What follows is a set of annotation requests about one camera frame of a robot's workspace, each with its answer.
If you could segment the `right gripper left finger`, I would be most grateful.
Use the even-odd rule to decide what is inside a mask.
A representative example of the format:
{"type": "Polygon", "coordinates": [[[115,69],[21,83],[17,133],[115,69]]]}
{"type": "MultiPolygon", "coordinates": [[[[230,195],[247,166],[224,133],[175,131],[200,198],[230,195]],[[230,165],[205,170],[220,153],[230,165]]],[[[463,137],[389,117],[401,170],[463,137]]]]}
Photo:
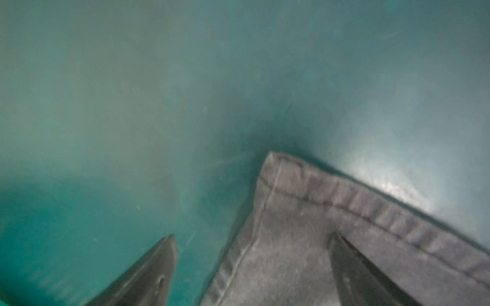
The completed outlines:
{"type": "Polygon", "coordinates": [[[162,238],[88,305],[165,306],[177,259],[175,237],[162,238]]]}

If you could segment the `dark grey long pants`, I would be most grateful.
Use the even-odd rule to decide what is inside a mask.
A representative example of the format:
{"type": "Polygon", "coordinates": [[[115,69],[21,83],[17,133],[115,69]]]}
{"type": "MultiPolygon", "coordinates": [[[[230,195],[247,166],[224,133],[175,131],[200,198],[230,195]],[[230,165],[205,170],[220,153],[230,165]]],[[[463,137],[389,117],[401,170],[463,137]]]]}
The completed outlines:
{"type": "Polygon", "coordinates": [[[202,305],[488,305],[489,252],[357,182],[266,157],[202,305]]]}

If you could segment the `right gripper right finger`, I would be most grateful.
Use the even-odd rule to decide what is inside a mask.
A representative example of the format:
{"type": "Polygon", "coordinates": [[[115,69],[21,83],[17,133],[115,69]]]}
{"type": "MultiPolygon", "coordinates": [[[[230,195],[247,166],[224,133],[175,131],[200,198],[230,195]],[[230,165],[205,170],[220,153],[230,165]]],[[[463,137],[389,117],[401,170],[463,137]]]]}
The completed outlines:
{"type": "Polygon", "coordinates": [[[331,235],[328,250],[340,304],[419,304],[339,233],[331,235]]]}

